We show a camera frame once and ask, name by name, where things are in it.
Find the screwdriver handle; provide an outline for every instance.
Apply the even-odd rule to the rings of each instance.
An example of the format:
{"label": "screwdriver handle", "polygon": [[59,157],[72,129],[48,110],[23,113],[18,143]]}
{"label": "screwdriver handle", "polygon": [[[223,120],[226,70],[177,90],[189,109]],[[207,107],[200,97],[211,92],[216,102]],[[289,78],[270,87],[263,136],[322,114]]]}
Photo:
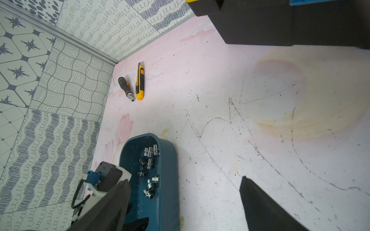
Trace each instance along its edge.
{"label": "screwdriver handle", "polygon": [[120,87],[125,91],[126,95],[131,92],[130,87],[128,86],[128,81],[123,78],[118,78],[118,83],[120,84]]}
{"label": "screwdriver handle", "polygon": [[144,67],[141,63],[138,64],[138,72],[136,77],[136,98],[142,100],[144,98]]}

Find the scribble pattern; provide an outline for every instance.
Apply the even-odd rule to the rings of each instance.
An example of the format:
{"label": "scribble pattern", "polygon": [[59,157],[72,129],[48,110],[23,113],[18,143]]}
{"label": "scribble pattern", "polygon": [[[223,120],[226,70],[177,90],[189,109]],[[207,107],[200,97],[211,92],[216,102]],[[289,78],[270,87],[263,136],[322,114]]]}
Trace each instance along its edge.
{"label": "scribble pattern", "polygon": [[28,110],[0,179],[0,214],[71,201],[86,170],[76,165],[90,168],[99,129],[97,122]]}
{"label": "scribble pattern", "polygon": [[56,25],[121,60],[191,14],[185,0],[65,0]]}

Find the stain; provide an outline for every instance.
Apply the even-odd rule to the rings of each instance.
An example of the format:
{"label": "stain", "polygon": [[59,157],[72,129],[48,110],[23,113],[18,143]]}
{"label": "stain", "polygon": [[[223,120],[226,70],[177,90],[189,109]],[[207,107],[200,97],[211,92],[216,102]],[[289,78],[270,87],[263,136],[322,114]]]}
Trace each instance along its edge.
{"label": "stain", "polygon": [[188,40],[192,40],[193,38],[204,38],[212,33],[214,33],[216,31],[216,29],[209,29],[209,30],[201,30],[199,31],[198,33],[196,33],[195,35],[192,35],[192,36],[189,36],[187,38],[183,38],[180,40],[180,42],[185,42],[185,41],[188,41]]}
{"label": "stain", "polygon": [[121,89],[121,87],[119,89],[112,87],[108,97],[109,98],[126,98],[126,93],[124,90]]}
{"label": "stain", "polygon": [[162,75],[164,72],[156,72],[156,73],[149,73],[147,75],[145,75],[145,80],[152,80],[160,75]]}
{"label": "stain", "polygon": [[111,140],[104,146],[104,155],[98,155],[94,158],[93,163],[91,165],[91,169],[95,170],[102,161],[112,163],[113,158],[114,158],[114,141]]}
{"label": "stain", "polygon": [[230,167],[229,171],[228,171],[228,176],[232,176],[232,175],[235,175],[235,173],[237,173],[239,170],[239,163],[238,162],[234,162],[234,164]]}
{"label": "stain", "polygon": [[117,145],[123,145],[130,137],[134,122],[130,120],[130,114],[123,115],[117,126],[116,139]]}
{"label": "stain", "polygon": [[167,138],[167,132],[168,131],[169,131],[168,128],[163,129],[162,133],[160,134],[160,136],[162,136],[162,138],[165,139],[165,140],[168,140],[168,138]]}
{"label": "stain", "polygon": [[278,48],[260,62],[281,60],[300,69],[303,101],[281,118],[255,120],[264,131],[294,139],[333,134],[353,124],[370,106],[370,65],[349,47]]}
{"label": "stain", "polygon": [[291,95],[296,92],[297,94],[290,98],[300,100],[300,96],[305,92],[304,82],[304,74],[294,63],[284,60],[260,60],[251,76],[242,84],[240,104],[261,101],[272,96],[280,97],[287,92]]}
{"label": "stain", "polygon": [[111,140],[105,144],[104,147],[104,161],[111,163],[113,160],[113,149],[114,149],[114,141]]}
{"label": "stain", "polygon": [[181,216],[181,217],[179,218],[179,230],[180,230],[180,231],[181,231],[181,230],[183,230],[184,225],[185,225],[185,219],[184,219],[184,216]]}
{"label": "stain", "polygon": [[192,28],[189,33],[187,33],[180,41],[188,41],[193,38],[203,38],[210,35],[216,31],[215,26],[210,20],[204,20],[201,24]]}

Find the patterned wall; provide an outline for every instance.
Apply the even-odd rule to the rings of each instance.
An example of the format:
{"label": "patterned wall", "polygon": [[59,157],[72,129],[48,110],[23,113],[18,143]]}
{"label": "patterned wall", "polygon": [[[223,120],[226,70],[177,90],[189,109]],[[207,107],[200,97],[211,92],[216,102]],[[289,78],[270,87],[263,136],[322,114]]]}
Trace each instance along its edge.
{"label": "patterned wall", "polygon": [[112,72],[0,10],[0,230],[69,227]]}
{"label": "patterned wall", "polygon": [[185,0],[10,0],[117,60],[192,14]]}

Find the blue tray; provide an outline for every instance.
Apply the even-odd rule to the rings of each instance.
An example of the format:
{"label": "blue tray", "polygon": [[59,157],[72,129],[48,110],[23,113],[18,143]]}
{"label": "blue tray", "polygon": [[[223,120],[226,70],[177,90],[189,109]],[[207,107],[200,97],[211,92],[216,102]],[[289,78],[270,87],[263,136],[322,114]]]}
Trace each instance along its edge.
{"label": "blue tray", "polygon": [[[154,157],[154,167],[148,170],[140,166],[139,159],[147,159],[144,148],[155,144],[158,144],[160,155]],[[119,166],[132,174],[130,203],[134,206],[125,223],[149,217],[148,231],[179,230],[178,167],[174,145],[152,133],[133,137],[123,146]],[[142,169],[148,173],[145,178],[137,176]],[[154,175],[159,175],[159,184],[155,184],[154,198],[148,199],[142,192],[147,188],[147,180]]]}

